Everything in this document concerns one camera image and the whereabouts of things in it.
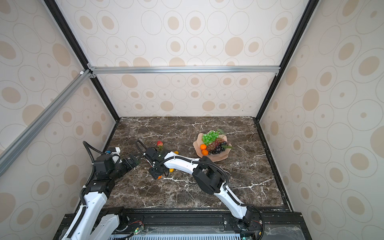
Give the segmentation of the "pink scalloped fruit bowl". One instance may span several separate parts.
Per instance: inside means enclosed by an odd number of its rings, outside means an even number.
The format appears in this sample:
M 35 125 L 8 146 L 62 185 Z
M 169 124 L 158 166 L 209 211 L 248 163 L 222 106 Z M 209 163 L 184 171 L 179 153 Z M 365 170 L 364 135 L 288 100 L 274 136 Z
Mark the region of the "pink scalloped fruit bowl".
M 199 157 L 208 157 L 212 162 L 226 159 L 233 148 L 225 133 L 220 129 L 199 133 L 193 146 Z

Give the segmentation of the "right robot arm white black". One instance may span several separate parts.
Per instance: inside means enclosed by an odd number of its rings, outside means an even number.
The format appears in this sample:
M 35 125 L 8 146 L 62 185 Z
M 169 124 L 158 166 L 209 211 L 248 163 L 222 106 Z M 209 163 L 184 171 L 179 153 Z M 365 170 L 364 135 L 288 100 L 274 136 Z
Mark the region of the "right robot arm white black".
M 210 158 L 183 157 L 164 148 L 148 148 L 140 140 L 136 141 L 136 147 L 151 165 L 149 173 L 154 179 L 166 176 L 170 169 L 190 174 L 203 192 L 216 196 L 228 208 L 239 229 L 246 231 L 256 223 L 261 227 L 259 235 L 264 234 L 265 221 L 259 209 L 252 204 L 243 203 L 233 193 L 229 187 L 229 176 Z

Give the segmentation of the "black grape bunch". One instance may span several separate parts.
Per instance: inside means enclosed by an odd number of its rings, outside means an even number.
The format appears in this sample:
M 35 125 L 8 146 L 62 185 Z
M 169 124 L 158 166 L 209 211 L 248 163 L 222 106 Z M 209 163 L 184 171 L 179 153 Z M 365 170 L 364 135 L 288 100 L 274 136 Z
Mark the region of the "black grape bunch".
M 209 152 L 209 155 L 217 155 L 231 148 L 232 146 L 230 146 L 229 143 L 224 142 L 220 147 L 217 147 L 214 151 L 210 151 L 210 152 L 208 151 L 208 152 Z

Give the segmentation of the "green grape bunch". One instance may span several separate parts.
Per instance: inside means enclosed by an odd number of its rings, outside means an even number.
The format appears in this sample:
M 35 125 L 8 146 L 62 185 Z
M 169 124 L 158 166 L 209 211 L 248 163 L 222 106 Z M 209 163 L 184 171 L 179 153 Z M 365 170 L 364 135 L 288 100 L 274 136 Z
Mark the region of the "green grape bunch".
M 206 146 L 208 146 L 213 141 L 215 141 L 217 138 L 224 139 L 223 137 L 221 137 L 221 133 L 222 133 L 221 131 L 213 131 L 213 130 L 211 130 L 208 133 L 203 134 L 203 137 L 202 137 L 203 143 Z

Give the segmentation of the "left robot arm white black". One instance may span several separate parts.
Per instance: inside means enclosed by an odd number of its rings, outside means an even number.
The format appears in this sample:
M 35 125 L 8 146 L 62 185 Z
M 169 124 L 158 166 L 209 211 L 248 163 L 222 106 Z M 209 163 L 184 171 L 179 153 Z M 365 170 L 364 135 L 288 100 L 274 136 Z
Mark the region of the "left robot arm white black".
M 80 192 L 80 207 L 60 239 L 107 240 L 113 232 L 123 232 L 128 228 L 129 217 L 122 209 L 102 217 L 99 215 L 116 181 L 137 167 L 140 161 L 135 155 L 121 158 L 118 147 L 101 152 L 86 141 L 83 145 L 92 162 L 92 173 Z

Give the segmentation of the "red grape bunch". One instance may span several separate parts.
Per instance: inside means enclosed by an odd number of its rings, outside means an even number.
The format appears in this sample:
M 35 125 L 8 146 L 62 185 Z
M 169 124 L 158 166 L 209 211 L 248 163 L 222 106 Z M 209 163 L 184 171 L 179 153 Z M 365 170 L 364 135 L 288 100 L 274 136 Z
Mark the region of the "red grape bunch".
M 222 143 L 224 143 L 225 140 L 222 138 L 217 138 L 215 141 L 213 141 L 211 144 L 209 144 L 206 148 L 207 151 L 214 151 L 217 147 L 220 147 Z

